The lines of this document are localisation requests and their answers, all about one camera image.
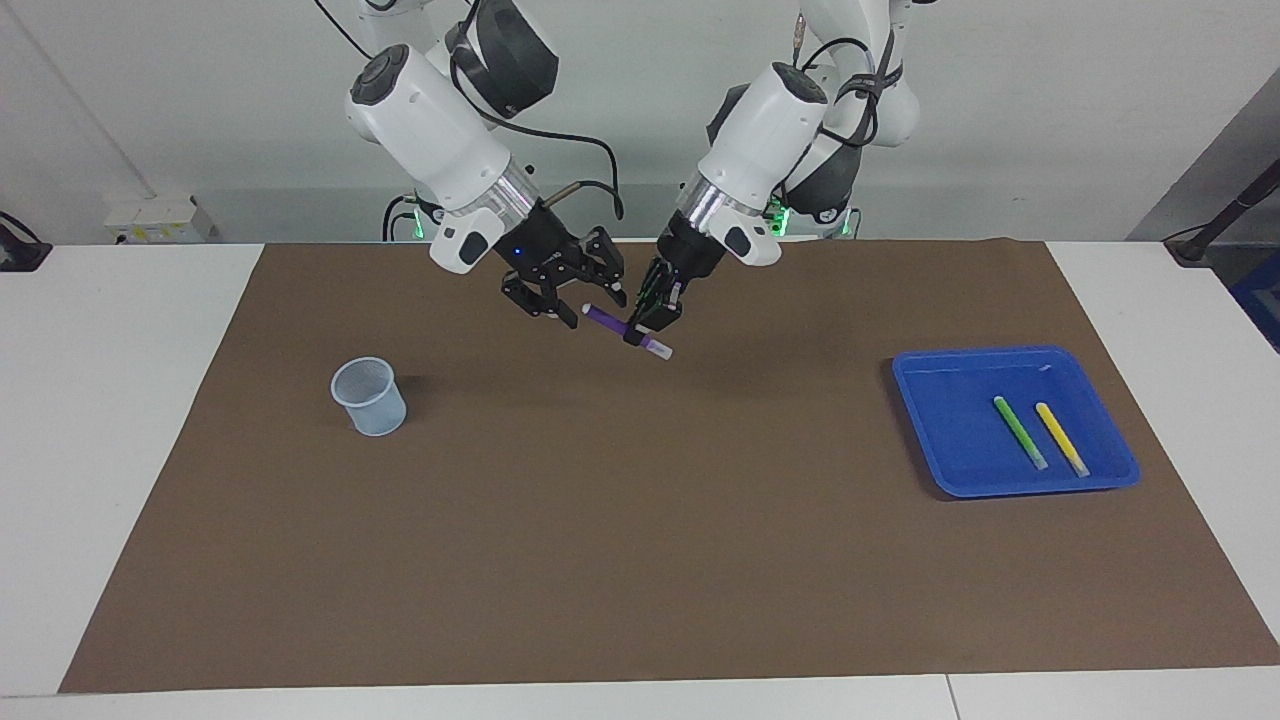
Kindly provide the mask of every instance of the white wall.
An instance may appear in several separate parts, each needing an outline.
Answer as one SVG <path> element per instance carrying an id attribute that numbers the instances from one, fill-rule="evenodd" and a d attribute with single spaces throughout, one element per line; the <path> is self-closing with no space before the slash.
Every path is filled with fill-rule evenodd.
<path id="1" fill-rule="evenodd" d="M 0 1 L 0 209 L 49 242 L 97 242 L 113 193 L 147 187 Z"/>
<path id="2" fill-rule="evenodd" d="M 402 187 L 385 154 L 347 128 L 342 94 L 362 60 L 310 3 L 8 1 L 157 191 L 234 199 L 224 210 L 234 220 L 220 220 L 228 240 L 349 240 L 353 218 L 375 231 L 381 197 Z M 790 56 L 795 18 L 778 0 L 524 5 L 554 35 L 562 72 L 521 120 L 599 135 L 617 147 L 625 184 L 672 195 L 705 151 L 703 126 L 724 90 Z M 461 0 L 431 6 L 439 28 L 462 10 Z M 1280 65 L 1277 37 L 1275 0 L 916 8 L 908 73 L 924 118 L 906 147 L 868 152 L 863 236 L 1121 240 Z M 5 63 L 6 102 L 12 74 Z M 14 137 L 0 128 L 0 143 Z M 607 170 L 591 147 L 508 140 L 547 187 Z M 46 159 L 58 143 L 27 145 L 50 182 L 72 182 Z M 10 184 L 28 183 L 10 170 L 0 167 Z M 608 215 L 603 197 L 575 202 Z M 632 222 L 654 233 L 664 209 L 643 205 L 653 209 Z"/>

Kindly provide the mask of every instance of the green light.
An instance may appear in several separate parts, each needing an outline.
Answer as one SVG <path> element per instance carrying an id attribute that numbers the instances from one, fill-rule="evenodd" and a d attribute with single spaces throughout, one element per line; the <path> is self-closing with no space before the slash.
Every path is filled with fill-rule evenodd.
<path id="1" fill-rule="evenodd" d="M 787 234 L 787 223 L 791 222 L 791 208 L 783 208 L 782 214 L 773 218 L 773 234 L 782 237 Z"/>

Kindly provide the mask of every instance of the green marker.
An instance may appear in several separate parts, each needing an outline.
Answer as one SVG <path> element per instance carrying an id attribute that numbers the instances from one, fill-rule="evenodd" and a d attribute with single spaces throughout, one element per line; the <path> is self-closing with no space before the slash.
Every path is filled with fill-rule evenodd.
<path id="1" fill-rule="evenodd" d="M 1044 461 L 1044 456 L 1041 455 L 1039 448 L 1036 447 L 1036 441 L 1032 439 L 1032 436 L 1027 434 L 1027 428 L 1023 427 L 1018 415 L 1014 414 L 1014 409 L 1009 406 L 1009 401 L 997 395 L 995 402 L 996 410 L 1000 410 L 1000 416 L 1005 419 L 1005 424 L 1009 425 L 1009 429 L 1014 430 L 1014 437 L 1018 438 L 1018 443 L 1027 451 L 1027 456 L 1032 459 L 1036 469 L 1047 469 L 1048 462 Z"/>

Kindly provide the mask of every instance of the white table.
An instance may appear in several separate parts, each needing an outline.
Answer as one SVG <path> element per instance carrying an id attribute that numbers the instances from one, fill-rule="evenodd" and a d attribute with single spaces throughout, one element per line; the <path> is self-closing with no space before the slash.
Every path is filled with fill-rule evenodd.
<path id="1" fill-rule="evenodd" d="M 1280 356 L 1160 246 L 1050 247 L 1280 635 Z M 49 697 L 260 252 L 60 247 L 0 277 L 0 717 L 1280 716 L 1280 667 Z"/>

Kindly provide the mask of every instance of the marker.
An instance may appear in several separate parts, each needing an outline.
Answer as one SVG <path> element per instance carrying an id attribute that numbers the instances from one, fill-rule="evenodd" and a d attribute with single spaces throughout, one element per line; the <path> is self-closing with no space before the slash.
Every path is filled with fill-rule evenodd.
<path id="1" fill-rule="evenodd" d="M 1027 456 L 1032 459 L 1032 464 L 1036 465 L 1037 470 L 1044 470 L 1048 468 L 1048 462 L 1044 461 L 1044 456 L 1041 455 L 1038 447 L 1036 447 L 1036 441 L 1032 436 L 1027 434 L 1027 428 L 1023 427 L 1018 415 L 1014 414 L 1014 409 L 1009 406 L 1009 401 L 1001 396 L 996 396 L 993 402 L 996 404 L 996 410 L 1000 411 L 1000 416 L 1005 419 L 1005 424 L 1009 429 L 1014 432 L 1014 437 L 1018 438 L 1018 443 L 1023 446 L 1027 451 Z"/>
<path id="2" fill-rule="evenodd" d="M 609 315 L 608 313 L 600 310 L 599 307 L 591 305 L 590 302 L 582 306 L 582 314 L 595 320 L 596 323 L 600 323 L 605 328 L 609 328 L 611 331 L 618 333 L 620 336 L 626 337 L 627 334 L 626 323 L 614 318 L 613 315 Z M 640 341 L 640 347 L 648 350 L 649 352 L 653 352 L 654 355 L 662 357 L 663 360 L 671 360 L 671 356 L 673 354 L 673 351 L 669 347 L 658 342 L 658 338 L 648 334 L 644 337 L 644 340 Z"/>
<path id="3" fill-rule="evenodd" d="M 1044 427 L 1048 428 L 1048 434 L 1053 436 L 1053 442 L 1056 442 L 1057 447 L 1061 448 L 1062 455 L 1065 455 L 1066 461 L 1071 464 L 1076 477 L 1088 478 L 1089 469 L 1084 465 L 1084 459 L 1080 457 L 1079 451 L 1075 450 L 1075 445 L 1071 442 L 1071 438 L 1066 437 L 1066 430 L 1062 429 L 1062 424 L 1053 416 L 1053 411 L 1048 409 L 1048 405 L 1037 402 L 1036 413 L 1039 414 L 1041 420 L 1044 420 Z"/>

